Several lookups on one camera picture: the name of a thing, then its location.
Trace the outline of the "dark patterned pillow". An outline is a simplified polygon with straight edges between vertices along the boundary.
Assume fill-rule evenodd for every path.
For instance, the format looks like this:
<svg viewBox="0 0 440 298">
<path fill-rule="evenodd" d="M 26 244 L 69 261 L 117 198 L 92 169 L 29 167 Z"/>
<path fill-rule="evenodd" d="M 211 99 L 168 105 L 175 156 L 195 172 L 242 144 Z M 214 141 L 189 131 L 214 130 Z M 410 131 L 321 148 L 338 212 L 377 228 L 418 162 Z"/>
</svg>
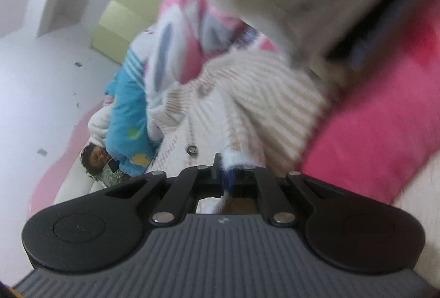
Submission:
<svg viewBox="0 0 440 298">
<path fill-rule="evenodd" d="M 109 188 L 131 179 L 131 176 L 119 169 L 119 162 L 111 159 L 103 168 L 102 172 L 97 176 L 104 187 Z"/>
</svg>

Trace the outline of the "pink rabbit quilt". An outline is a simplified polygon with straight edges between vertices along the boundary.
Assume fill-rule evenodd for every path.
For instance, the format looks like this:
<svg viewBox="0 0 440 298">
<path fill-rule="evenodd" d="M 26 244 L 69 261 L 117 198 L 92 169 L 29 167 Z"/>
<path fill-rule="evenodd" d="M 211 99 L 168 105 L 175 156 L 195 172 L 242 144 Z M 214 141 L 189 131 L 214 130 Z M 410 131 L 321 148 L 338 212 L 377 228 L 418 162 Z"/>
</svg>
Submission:
<svg viewBox="0 0 440 298">
<path fill-rule="evenodd" d="M 148 139 L 159 142 L 163 137 L 151 116 L 169 87 L 196 78 L 208 60 L 245 49 L 274 51 L 274 45 L 208 0 L 162 0 L 156 22 L 131 42 L 125 56 L 128 74 L 145 95 Z"/>
</svg>

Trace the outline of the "pink floral bed sheet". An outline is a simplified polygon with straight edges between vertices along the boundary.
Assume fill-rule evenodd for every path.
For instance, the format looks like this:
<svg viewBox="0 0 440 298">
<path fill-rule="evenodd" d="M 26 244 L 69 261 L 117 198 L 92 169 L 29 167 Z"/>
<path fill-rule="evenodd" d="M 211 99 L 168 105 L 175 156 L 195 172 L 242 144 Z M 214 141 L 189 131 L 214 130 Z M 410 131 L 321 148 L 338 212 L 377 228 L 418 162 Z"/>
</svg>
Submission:
<svg viewBox="0 0 440 298">
<path fill-rule="evenodd" d="M 301 163 L 310 177 L 392 203 L 439 150 L 439 0 L 325 120 Z"/>
</svg>

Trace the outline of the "cream yellow wardrobe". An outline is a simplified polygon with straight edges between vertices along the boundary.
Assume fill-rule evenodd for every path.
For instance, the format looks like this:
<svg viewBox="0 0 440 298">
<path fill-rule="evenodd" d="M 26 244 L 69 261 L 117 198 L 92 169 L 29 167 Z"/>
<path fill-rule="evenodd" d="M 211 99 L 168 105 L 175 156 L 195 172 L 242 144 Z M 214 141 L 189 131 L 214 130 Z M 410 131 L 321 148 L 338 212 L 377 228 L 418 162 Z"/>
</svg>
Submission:
<svg viewBox="0 0 440 298">
<path fill-rule="evenodd" d="M 98 22 L 91 48 L 123 63 L 134 38 L 153 25 L 162 0 L 110 0 Z"/>
</svg>

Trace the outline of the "blue cartoon quilt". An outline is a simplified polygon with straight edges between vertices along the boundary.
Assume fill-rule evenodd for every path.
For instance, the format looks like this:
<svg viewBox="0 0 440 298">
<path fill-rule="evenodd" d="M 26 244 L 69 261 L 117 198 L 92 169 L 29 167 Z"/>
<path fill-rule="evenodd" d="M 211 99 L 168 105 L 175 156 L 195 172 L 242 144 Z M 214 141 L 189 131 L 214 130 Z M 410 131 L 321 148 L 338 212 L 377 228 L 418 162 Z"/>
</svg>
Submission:
<svg viewBox="0 0 440 298">
<path fill-rule="evenodd" d="M 148 135 L 144 69 L 145 63 L 128 49 L 122 67 L 105 90 L 112 98 L 105 148 L 119 162 L 119 169 L 131 177 L 149 168 L 161 144 Z"/>
</svg>

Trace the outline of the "pink white headboard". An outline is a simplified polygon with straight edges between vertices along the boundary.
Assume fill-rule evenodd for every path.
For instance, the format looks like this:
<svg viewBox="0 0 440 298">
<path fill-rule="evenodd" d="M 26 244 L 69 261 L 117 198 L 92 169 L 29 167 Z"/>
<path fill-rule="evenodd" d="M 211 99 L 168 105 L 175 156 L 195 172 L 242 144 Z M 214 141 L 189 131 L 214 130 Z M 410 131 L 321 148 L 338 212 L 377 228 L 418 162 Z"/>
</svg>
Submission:
<svg viewBox="0 0 440 298">
<path fill-rule="evenodd" d="M 103 101 L 89 110 L 84 117 L 74 126 L 68 145 L 61 157 L 43 174 L 27 206 L 26 218 L 30 218 L 42 209 L 51 206 L 55 201 L 61 185 L 68 176 L 83 146 L 89 138 L 89 119 L 103 106 Z"/>
</svg>

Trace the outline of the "sleeping person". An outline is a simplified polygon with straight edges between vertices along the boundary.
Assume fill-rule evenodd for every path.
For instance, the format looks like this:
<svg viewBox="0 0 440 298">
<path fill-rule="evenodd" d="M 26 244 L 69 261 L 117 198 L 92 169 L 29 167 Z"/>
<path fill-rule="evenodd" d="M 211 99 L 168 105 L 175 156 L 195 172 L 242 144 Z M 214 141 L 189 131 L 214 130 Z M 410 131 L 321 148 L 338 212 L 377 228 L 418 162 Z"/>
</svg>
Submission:
<svg viewBox="0 0 440 298">
<path fill-rule="evenodd" d="M 95 144 L 88 144 L 81 152 L 81 164 L 91 175 L 99 175 L 111 160 L 108 152 Z"/>
</svg>

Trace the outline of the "beige checkered knit coat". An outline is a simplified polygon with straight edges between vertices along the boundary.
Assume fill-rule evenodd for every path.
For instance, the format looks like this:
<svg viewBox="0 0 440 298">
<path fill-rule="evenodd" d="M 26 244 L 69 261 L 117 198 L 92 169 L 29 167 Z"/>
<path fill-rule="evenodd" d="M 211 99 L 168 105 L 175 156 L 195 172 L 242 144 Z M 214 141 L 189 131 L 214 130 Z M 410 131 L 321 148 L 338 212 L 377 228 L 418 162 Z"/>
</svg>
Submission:
<svg viewBox="0 0 440 298">
<path fill-rule="evenodd" d="M 150 169 L 169 176 L 211 165 L 216 154 L 225 170 L 259 166 L 283 176 L 328 108 L 322 84 L 265 51 L 211 59 L 185 84 L 155 75 L 146 98 L 148 131 L 162 136 Z"/>
</svg>

